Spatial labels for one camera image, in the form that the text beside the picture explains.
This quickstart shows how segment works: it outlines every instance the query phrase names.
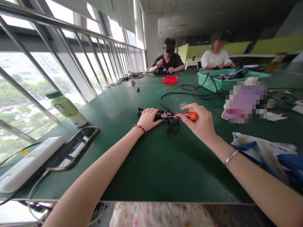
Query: metal railing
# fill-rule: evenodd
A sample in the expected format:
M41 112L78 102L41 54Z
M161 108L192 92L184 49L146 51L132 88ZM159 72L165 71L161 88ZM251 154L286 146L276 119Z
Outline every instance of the metal railing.
M101 91L104 91L108 87L110 87L111 83L114 83L118 79L124 77L126 73L129 71L131 72L143 72L145 69L144 67L144 58L145 53L143 49L137 48L135 46L129 45L124 42L117 41L111 37L87 30L86 28L82 28L70 23L67 23L65 21L59 20L55 17L51 17L46 14L41 14L35 10L10 3L4 0L0 0L0 13L3 15L24 19L31 23L32 27L38 32L39 36L45 43L46 47L48 48L49 52L52 54L54 59L57 61L59 66L62 68L63 72L66 74L66 76L70 79L74 87L76 88L77 92L80 94L84 102L87 103L86 97L81 92L79 86L74 81L73 77L70 75L69 71L67 70L67 67L64 65L62 60L60 59L58 53L56 52L55 48L53 47L51 41L49 41L46 33L42 29L41 25L44 25L46 27L52 27L55 30L58 31L58 35L62 40L62 43L64 47L66 48L67 52L71 56L72 61L74 62L75 66L77 67L80 75L86 82L87 86L89 87L92 94L96 97L97 92L92 85L92 82L89 79L89 76L85 72L84 68L82 67L79 59L76 56L76 53L73 51L73 48L69 42L69 39L66 38L64 35L62 29L68 30L74 33L76 40L78 41L78 44L85 55L89 66L92 70L93 76L96 78L97 83L101 89ZM15 45L18 47L18 49L24 53L31 63L37 68L37 70L41 73L41 75L46 79L46 81L52 86L53 89L59 90L59 88L56 86L56 84L51 80L51 78L48 76L48 74L43 70L43 68L39 65L39 63L35 60L35 58L32 56L32 54L29 52L29 50L26 48L26 46L22 43L22 41L19 39L19 37L15 34L15 32L11 29L10 26L4 21L4 19L0 16L0 26L3 28L3 30L7 33L7 35L10 37L10 39L15 43ZM97 62L98 69L100 70L102 74L102 79L104 80L106 86L102 86L98 76L97 72L94 69L86 48L84 46L87 46L87 44L90 47L91 52L94 55L94 58ZM102 60L105 63L105 70L108 72L108 77L104 71L104 68L102 67L101 60L98 56L98 53L101 53ZM105 59L104 54L107 54L110 67L113 69L112 73L109 70L109 66L107 65L107 61ZM30 102L32 102L41 112L43 112L47 117L49 117L51 120L53 120L55 123L60 123L60 121L52 115L46 108L44 108L41 103L35 97L33 97L29 92L27 92L17 81L15 81L5 70L3 70L0 67L0 75L8 82L10 83L15 89L17 89L23 96L25 96ZM34 142L35 139L30 137L29 135L23 133L22 131L18 130L17 128L11 126L10 124L4 122L3 120L0 120L0 126L10 133L13 133L14 135L17 135L18 137L28 141L28 142Z

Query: bottle cap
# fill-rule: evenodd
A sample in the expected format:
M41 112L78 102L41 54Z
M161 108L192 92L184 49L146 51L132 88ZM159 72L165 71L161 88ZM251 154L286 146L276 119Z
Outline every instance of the bottle cap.
M49 99L58 98L60 96L63 96L62 92L57 90L48 94L45 94L45 96Z

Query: hand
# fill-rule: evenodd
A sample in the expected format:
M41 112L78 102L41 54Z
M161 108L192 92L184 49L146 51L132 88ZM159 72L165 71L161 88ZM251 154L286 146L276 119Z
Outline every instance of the hand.
M158 109L154 109L154 108L147 108L143 110L137 125L142 126L146 132L151 130L153 127L155 127L156 125L160 124L163 121L163 120L157 120L154 122L154 118L158 111L159 111Z
M170 68L168 69L168 72L169 72L169 73L174 73L174 72L175 72L175 69L174 69L173 67L170 67Z
M160 68L163 66L163 59L157 62L157 68Z
M202 142L205 143L205 141L215 138L216 132L211 112L207 111L205 107L199 106L197 103L185 105L181 109L188 109L189 112L198 114L199 118L195 122L191 121L187 116L181 113L179 113L178 116Z
M217 65L219 67L219 69L223 69L224 65Z
M236 65L233 62L229 62L226 66L230 66L230 68L236 68Z

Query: red box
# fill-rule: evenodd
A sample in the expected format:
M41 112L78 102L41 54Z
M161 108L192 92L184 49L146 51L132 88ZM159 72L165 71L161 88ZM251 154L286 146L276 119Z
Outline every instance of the red box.
M167 76L163 77L164 84L176 84L178 77L176 76Z

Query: woman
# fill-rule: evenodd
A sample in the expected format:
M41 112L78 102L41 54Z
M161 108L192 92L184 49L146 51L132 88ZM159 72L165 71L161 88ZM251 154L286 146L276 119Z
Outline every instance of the woman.
M242 154L234 154L234 148L216 135L212 114L203 106L193 103L181 109L198 114L199 118L195 122L183 114L178 115L220 161L226 164L228 170L273 223L277 226L303 226L303 197L300 194ZM138 127L133 127L70 186L50 213L43 227L89 225L96 204L132 147L145 131L151 130L162 122L162 120L153 121L157 112L158 109L154 108L143 111L137 123ZM140 218L133 221L136 222L135 226L140 226L139 222L142 223Z
M214 68L216 66L219 69L223 69L224 66L230 66L236 68L236 65L229 59L227 52L221 52L221 48L224 46L225 40L220 36L215 38L212 42L211 50L205 51L201 58L202 68Z
M163 54L156 58L154 64L149 68L150 72L167 70L169 73L175 73L185 69L180 56L174 53L176 41L167 38L163 45Z

